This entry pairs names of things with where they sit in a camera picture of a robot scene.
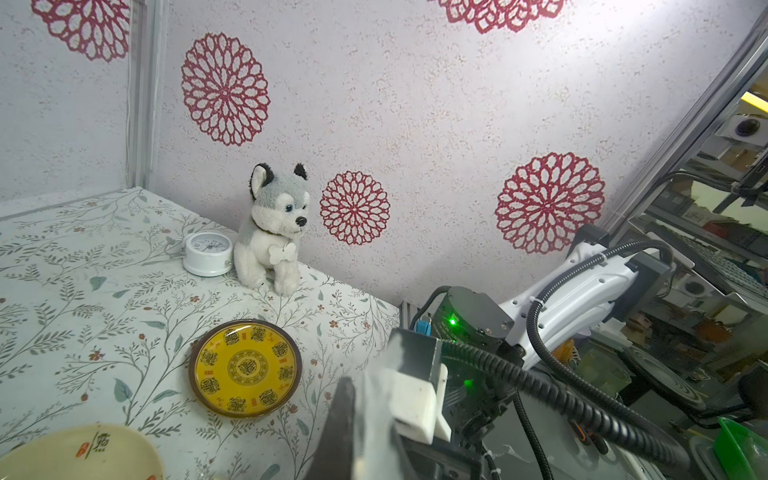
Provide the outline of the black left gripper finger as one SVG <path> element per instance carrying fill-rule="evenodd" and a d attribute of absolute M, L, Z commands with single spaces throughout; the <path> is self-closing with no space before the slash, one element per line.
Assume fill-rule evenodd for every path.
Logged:
<path fill-rule="evenodd" d="M 359 401 L 355 384 L 342 378 L 307 479 L 412 479 L 414 469 L 386 407 Z"/>

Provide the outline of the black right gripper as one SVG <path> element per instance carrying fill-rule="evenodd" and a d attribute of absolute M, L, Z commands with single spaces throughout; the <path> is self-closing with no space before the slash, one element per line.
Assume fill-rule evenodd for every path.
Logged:
<path fill-rule="evenodd" d="M 501 469 L 484 437 L 508 409 L 513 388 L 443 352 L 442 360 L 448 368 L 443 414 L 451 439 L 425 445 L 397 432 L 414 469 L 412 479 L 499 479 Z"/>

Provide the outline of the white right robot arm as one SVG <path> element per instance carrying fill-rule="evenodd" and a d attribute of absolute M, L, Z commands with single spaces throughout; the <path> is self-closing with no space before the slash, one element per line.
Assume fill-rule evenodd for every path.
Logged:
<path fill-rule="evenodd" d="M 567 472 L 586 473 L 615 454 L 629 476 L 690 465 L 689 453 L 625 399 L 592 386 L 554 356 L 578 332 L 627 314 L 670 274 L 674 253 L 661 240 L 609 247 L 585 226 L 567 260 L 526 292 L 496 304 L 461 287 L 436 289 L 400 332 L 405 374 L 427 392 L 435 427 L 401 424 L 409 479 L 496 479 L 484 445 L 496 418 L 513 407 L 540 473 L 552 475 L 547 446 Z"/>

